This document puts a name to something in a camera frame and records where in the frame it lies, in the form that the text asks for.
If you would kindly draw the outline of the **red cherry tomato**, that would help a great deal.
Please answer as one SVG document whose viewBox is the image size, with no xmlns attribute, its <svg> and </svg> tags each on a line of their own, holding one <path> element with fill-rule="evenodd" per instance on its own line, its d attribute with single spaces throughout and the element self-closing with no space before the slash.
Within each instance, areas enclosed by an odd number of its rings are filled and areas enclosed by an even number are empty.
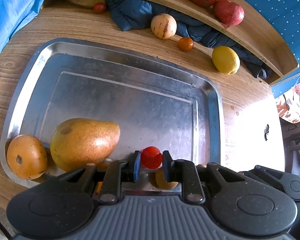
<svg viewBox="0 0 300 240">
<path fill-rule="evenodd" d="M 106 10 L 107 10 L 107 6 L 103 2 L 96 3 L 93 6 L 93 12 L 96 14 L 103 14 L 106 12 Z"/>
<path fill-rule="evenodd" d="M 149 169 L 157 169 L 162 163 L 162 153 L 154 146 L 149 146 L 141 151 L 141 163 Z"/>
</svg>

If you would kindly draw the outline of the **brown longan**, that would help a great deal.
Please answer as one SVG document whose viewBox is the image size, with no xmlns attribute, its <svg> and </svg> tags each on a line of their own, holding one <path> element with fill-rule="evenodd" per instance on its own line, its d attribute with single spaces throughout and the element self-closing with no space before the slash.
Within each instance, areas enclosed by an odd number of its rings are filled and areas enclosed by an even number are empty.
<svg viewBox="0 0 300 240">
<path fill-rule="evenodd" d="M 171 190 L 178 186 L 178 182 L 175 182 L 175 181 L 168 182 L 165 179 L 164 171 L 163 171 L 162 167 L 157 169 L 155 172 L 155 182 L 156 182 L 158 188 L 160 188 L 162 190 Z"/>
<path fill-rule="evenodd" d="M 206 165 L 204 165 L 204 164 L 199 164 L 199 165 L 197 165 L 197 168 L 206 168 L 207 166 Z"/>
</svg>

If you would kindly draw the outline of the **yellow green mango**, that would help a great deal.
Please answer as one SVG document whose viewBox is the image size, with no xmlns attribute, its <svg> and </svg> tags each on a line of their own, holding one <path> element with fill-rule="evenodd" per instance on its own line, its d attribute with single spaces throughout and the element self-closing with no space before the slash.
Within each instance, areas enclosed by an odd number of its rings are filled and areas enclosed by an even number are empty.
<svg viewBox="0 0 300 240">
<path fill-rule="evenodd" d="M 55 164 L 64 171 L 99 164 L 113 152 L 120 139 L 115 122 L 74 118 L 61 123 L 50 140 L 50 153 Z"/>
</svg>

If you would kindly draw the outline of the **small beige speckled fruit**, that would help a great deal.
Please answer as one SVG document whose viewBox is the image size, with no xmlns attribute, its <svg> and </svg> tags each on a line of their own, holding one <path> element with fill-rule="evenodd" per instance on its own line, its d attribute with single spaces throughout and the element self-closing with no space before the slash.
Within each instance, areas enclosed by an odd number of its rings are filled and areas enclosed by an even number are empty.
<svg viewBox="0 0 300 240">
<path fill-rule="evenodd" d="M 47 168 L 45 147 L 32 135 L 15 137 L 9 144 L 6 158 L 12 172 L 21 179 L 37 179 Z"/>
</svg>

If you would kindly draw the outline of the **yellow lemon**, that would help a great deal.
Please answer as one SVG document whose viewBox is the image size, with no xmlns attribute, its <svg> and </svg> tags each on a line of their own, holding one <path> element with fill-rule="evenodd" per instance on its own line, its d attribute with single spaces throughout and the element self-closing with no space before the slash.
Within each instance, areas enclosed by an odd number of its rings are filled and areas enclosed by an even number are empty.
<svg viewBox="0 0 300 240">
<path fill-rule="evenodd" d="M 213 49 L 212 61 L 219 72 L 227 75 L 236 74 L 241 64 L 237 53 L 226 46 Z"/>
</svg>

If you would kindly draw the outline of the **small orange tangerine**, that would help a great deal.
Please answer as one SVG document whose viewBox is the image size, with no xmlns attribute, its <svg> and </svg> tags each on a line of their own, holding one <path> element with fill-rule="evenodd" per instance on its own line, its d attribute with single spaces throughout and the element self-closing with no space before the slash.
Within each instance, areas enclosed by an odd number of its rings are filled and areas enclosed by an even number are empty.
<svg viewBox="0 0 300 240">
<path fill-rule="evenodd" d="M 194 41 L 189 37 L 183 37 L 178 41 L 178 48 L 182 51 L 190 51 L 194 47 Z"/>
</svg>

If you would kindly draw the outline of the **round beige speckled melon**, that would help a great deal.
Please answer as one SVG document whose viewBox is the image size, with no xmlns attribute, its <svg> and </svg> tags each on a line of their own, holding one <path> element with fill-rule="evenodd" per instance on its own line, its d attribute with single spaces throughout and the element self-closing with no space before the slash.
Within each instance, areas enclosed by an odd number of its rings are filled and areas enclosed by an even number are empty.
<svg viewBox="0 0 300 240">
<path fill-rule="evenodd" d="M 160 39 L 169 39 L 177 32 L 177 22 L 169 14 L 158 14 L 151 20 L 151 31 Z"/>
</svg>

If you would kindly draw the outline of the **metal baking tray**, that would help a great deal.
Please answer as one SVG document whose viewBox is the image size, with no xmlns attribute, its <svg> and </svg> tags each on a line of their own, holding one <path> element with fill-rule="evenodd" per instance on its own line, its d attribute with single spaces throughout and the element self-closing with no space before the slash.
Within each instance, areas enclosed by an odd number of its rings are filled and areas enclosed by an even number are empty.
<svg viewBox="0 0 300 240">
<path fill-rule="evenodd" d="M 15 183 L 33 187 L 62 174 L 53 161 L 36 180 L 10 169 L 6 152 L 21 134 L 48 146 L 72 118 L 117 123 L 109 160 L 155 146 L 195 164 L 221 161 L 223 107 L 207 77 L 159 58 L 101 43 L 57 38 L 40 46 L 13 93 L 0 140 L 0 162 Z"/>
</svg>

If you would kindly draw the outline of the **pink floral bedding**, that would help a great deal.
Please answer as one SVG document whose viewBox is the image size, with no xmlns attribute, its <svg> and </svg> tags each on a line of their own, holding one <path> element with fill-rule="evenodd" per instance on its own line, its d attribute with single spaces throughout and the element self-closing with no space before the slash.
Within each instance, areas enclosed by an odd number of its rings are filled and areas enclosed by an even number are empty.
<svg viewBox="0 0 300 240">
<path fill-rule="evenodd" d="M 300 122 L 300 84 L 280 95 L 276 100 L 279 117 L 287 122 Z"/>
</svg>

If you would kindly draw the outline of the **dark blue quilted cloth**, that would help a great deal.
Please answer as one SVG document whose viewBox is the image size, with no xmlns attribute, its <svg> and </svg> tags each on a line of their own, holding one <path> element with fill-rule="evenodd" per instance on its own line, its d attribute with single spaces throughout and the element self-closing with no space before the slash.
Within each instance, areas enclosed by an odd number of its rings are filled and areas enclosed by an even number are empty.
<svg viewBox="0 0 300 240">
<path fill-rule="evenodd" d="M 105 0 L 112 20 L 122 31 L 146 29 L 158 14 L 169 14 L 177 23 L 176 34 L 189 37 L 207 48 L 227 46 L 233 49 L 255 78 L 267 79 L 272 70 L 242 45 L 215 28 L 163 5 L 146 0 Z"/>
</svg>

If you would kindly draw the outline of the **wooden desk shelf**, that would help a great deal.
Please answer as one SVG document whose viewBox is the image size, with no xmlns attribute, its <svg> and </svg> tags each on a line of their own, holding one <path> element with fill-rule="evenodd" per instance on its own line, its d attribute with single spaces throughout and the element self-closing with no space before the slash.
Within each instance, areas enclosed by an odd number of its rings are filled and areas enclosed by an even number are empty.
<svg viewBox="0 0 300 240">
<path fill-rule="evenodd" d="M 201 8 L 189 0 L 148 0 L 187 14 L 232 38 L 261 59 L 274 71 L 269 84 L 275 84 L 299 68 L 288 44 L 275 28 L 245 0 L 230 0 L 241 5 L 245 12 L 242 23 L 225 27 L 218 22 L 212 9 Z"/>
</svg>

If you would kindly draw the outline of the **red apple rightmost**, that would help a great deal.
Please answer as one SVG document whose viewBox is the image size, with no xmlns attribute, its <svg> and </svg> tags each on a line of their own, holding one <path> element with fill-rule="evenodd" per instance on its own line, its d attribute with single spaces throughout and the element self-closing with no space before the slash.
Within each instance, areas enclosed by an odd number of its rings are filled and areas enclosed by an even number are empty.
<svg viewBox="0 0 300 240">
<path fill-rule="evenodd" d="M 212 9 L 214 16 L 227 27 L 239 25 L 245 17 L 243 8 L 229 0 L 217 0 Z"/>
</svg>

